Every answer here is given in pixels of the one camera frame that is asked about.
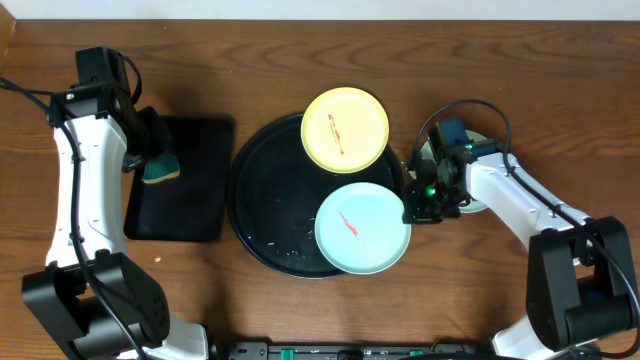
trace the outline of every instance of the white wall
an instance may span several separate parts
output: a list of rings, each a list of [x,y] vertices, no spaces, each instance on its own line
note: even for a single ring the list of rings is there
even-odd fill
[[[640,20],[640,0],[0,0],[16,19]]]

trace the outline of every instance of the wooden table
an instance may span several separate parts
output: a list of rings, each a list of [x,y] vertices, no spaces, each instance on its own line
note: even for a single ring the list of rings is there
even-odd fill
[[[338,86],[381,100],[400,158],[445,102],[494,102],[513,119],[513,152],[529,173],[594,217],[616,216],[640,256],[633,236],[640,231],[640,24],[19,21],[3,75],[30,88],[65,89],[77,80],[74,52],[98,45],[129,55],[142,71],[139,108],[231,114],[234,154],[265,124]],[[489,112],[458,114],[473,130],[504,136]],[[43,114],[7,92],[0,94],[0,169],[0,352],[60,357],[20,296],[22,276],[43,269],[51,243],[58,159]],[[131,177],[124,181],[126,205]],[[414,227],[400,262],[374,276],[279,274],[244,249],[228,221],[218,243],[128,246],[163,286],[171,311],[206,324],[220,343],[483,339],[525,314],[526,251],[489,211]],[[632,335],[603,346],[623,350]]]

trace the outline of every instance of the sponge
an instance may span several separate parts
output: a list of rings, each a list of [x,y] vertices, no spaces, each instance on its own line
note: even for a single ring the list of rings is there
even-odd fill
[[[144,166],[142,182],[145,184],[157,184],[161,181],[180,176],[180,164],[172,153],[166,151],[158,157],[150,159]]]

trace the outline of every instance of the light blue plate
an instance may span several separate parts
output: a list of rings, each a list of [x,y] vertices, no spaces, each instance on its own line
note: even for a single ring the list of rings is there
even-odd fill
[[[327,197],[316,216],[318,247],[333,266],[352,274],[387,269],[404,254],[411,225],[402,223],[402,201],[371,183],[349,184]]]

